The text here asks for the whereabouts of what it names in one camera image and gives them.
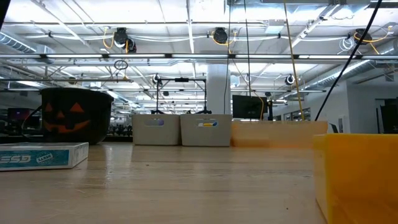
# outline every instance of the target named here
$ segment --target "wooden table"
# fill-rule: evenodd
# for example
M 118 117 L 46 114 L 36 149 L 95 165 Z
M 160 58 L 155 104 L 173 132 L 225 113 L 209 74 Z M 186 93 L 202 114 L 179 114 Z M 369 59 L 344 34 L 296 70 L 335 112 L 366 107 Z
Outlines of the wooden table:
M 0 172 L 0 223 L 325 223 L 309 150 L 102 143 L 71 170 Z

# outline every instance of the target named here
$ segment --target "black cable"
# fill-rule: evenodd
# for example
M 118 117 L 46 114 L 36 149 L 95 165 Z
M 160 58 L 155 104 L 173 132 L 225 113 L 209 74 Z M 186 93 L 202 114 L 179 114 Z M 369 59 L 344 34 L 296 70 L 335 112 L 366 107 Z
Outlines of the black cable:
M 226 89 L 228 87 L 228 78 L 229 78 L 228 69 L 229 69 L 229 39 L 231 38 L 231 10 L 232 10 L 232 4 L 231 4 L 231 0 L 229 0 L 229 21 L 228 21 L 228 40 L 227 40 L 228 46 L 227 46 L 227 51 L 226 51 L 226 53 L 228 54 L 228 58 L 226 59 L 225 90 L 224 90 L 224 99 L 223 99 L 224 114 L 225 114 L 225 109 L 226 109 L 225 108 Z
M 250 78 L 250 51 L 249 51 L 249 28 L 248 28 L 248 17 L 246 14 L 246 0 L 243 1 L 244 4 L 244 15 L 246 20 L 246 41 L 248 43 L 248 77 L 249 77 L 249 96 L 251 97 L 251 78 Z
M 366 37 L 366 34 L 368 33 L 369 29 L 371 28 L 372 23 L 373 23 L 373 20 L 374 20 L 374 18 L 376 17 L 377 11 L 378 11 L 379 8 L 380 8 L 381 2 L 382 2 L 382 0 L 378 0 L 377 5 L 376 5 L 376 7 L 374 8 L 373 14 L 372 14 L 372 16 L 371 16 L 371 19 L 369 20 L 368 25 L 366 26 L 365 31 L 363 32 L 363 34 L 362 34 L 360 40 L 359 40 L 358 43 L 356 44 L 356 46 L 355 46 L 353 52 L 352 52 L 351 55 L 349 56 L 349 59 L 347 60 L 346 64 L 344 65 L 344 67 L 343 67 L 343 69 L 341 70 L 340 74 L 337 76 L 335 82 L 332 84 L 332 86 L 331 86 L 331 88 L 330 88 L 330 90 L 329 90 L 329 92 L 328 92 L 328 94 L 327 94 L 325 100 L 324 100 L 323 103 L 322 103 L 321 108 L 320 108 L 319 111 L 318 111 L 318 114 L 317 114 L 317 117 L 315 118 L 315 121 L 318 121 L 318 118 L 319 118 L 319 116 L 320 116 L 320 114 L 321 114 L 321 112 L 322 112 L 322 109 L 323 109 L 323 107 L 325 106 L 326 102 L 327 102 L 328 99 L 329 99 L 329 96 L 330 96 L 331 91 L 334 89 L 334 87 L 336 86 L 336 84 L 337 84 L 338 80 L 341 78 L 341 76 L 343 76 L 344 71 L 347 69 L 349 63 L 351 63 L 353 57 L 355 56 L 356 51 L 358 50 L 359 46 L 362 44 L 362 41 L 364 40 L 364 38 Z

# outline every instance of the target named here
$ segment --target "white column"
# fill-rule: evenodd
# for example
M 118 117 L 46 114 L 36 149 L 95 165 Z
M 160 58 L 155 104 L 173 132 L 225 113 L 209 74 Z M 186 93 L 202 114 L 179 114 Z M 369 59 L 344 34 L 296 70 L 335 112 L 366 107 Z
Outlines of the white column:
M 213 114 L 231 114 L 231 79 L 226 65 L 207 67 L 207 110 Z

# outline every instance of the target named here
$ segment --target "black pumpkin bucket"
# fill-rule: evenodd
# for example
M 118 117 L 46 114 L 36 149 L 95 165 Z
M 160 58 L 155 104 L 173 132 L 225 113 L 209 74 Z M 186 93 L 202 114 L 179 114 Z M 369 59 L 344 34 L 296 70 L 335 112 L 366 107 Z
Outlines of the black pumpkin bucket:
M 46 142 L 97 144 L 106 137 L 112 96 L 79 88 L 46 88 L 41 94 Z

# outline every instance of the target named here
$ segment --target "blue and white box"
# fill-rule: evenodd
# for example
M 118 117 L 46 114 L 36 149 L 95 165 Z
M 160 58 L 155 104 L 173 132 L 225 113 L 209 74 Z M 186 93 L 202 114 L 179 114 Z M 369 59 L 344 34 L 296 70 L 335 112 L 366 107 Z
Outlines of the blue and white box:
M 88 142 L 0 144 L 0 171 L 71 169 L 87 157 Z

